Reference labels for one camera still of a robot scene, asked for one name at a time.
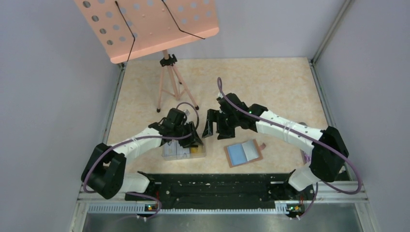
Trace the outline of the yellow credit card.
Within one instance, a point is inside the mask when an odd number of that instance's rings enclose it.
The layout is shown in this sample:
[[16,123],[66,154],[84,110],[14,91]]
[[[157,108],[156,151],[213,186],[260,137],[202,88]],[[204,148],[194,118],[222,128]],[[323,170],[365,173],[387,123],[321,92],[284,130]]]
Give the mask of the yellow credit card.
[[202,154],[204,153],[204,146],[197,146],[197,147],[191,147],[190,148],[190,153],[191,154]]

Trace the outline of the clear plastic card box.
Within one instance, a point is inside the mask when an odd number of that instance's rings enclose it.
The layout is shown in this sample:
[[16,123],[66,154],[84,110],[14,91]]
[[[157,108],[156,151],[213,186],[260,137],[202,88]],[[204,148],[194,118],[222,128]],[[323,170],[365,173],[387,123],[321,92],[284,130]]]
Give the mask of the clear plastic card box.
[[205,146],[183,148],[178,141],[172,140],[164,144],[162,157],[167,161],[204,158],[206,156]]

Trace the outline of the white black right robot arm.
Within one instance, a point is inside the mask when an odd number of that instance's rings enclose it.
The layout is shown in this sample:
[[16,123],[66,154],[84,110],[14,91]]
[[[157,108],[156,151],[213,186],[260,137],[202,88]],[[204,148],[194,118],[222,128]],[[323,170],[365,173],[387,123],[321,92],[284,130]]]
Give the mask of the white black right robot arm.
[[338,129],[328,126],[324,130],[311,128],[287,120],[265,106],[247,106],[236,94],[219,96],[218,110],[209,109],[202,137],[217,133],[217,139],[235,137],[235,129],[252,130],[282,139],[298,147],[311,157],[304,166],[291,172],[283,192],[289,199],[297,199],[303,190],[318,181],[332,183],[349,156]]

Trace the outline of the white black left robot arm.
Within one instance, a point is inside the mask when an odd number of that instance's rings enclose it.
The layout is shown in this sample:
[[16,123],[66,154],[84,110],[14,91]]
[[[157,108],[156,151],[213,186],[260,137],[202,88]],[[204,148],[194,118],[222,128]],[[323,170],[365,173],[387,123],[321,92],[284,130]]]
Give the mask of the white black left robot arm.
[[144,200],[151,199],[155,187],[149,177],[139,174],[130,181],[126,180],[126,165],[171,141],[177,141],[182,148],[204,144],[194,123],[188,121],[186,113],[177,108],[171,108],[166,117],[125,141],[115,145],[96,145],[81,175],[83,191],[98,193],[105,199],[113,198],[120,191],[137,193]]

